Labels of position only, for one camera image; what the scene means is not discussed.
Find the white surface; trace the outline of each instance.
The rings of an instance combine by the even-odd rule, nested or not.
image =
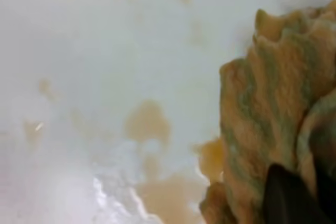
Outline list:
[[[0,0],[0,223],[160,223],[135,189],[147,152],[160,179],[180,172],[204,187],[191,147],[218,133],[218,69],[244,55],[256,10],[329,0],[184,1]],[[165,152],[125,137],[148,99],[170,124]],[[25,122],[41,123],[35,144]]]

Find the black object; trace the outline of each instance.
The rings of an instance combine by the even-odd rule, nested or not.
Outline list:
[[[336,223],[336,182],[316,165],[319,204],[322,211]]]
[[[319,186],[330,186],[329,182],[319,173]],[[322,206],[326,207],[327,213],[335,215],[336,209],[328,204],[336,198],[329,197],[329,190],[331,187],[319,191],[323,200]],[[280,165],[272,165],[268,171],[263,214],[265,224],[334,224],[332,217],[327,217],[310,196],[302,179]]]

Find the white plate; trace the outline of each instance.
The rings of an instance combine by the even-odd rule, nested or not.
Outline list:
[[[201,223],[219,67],[328,1],[0,0],[0,223]]]

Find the dark object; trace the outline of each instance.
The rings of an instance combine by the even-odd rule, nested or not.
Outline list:
[[[336,223],[336,182],[316,165],[320,208]]]
[[[320,191],[326,204],[328,193]],[[263,214],[265,224],[334,224],[310,196],[301,178],[279,165],[272,165],[268,171]]]

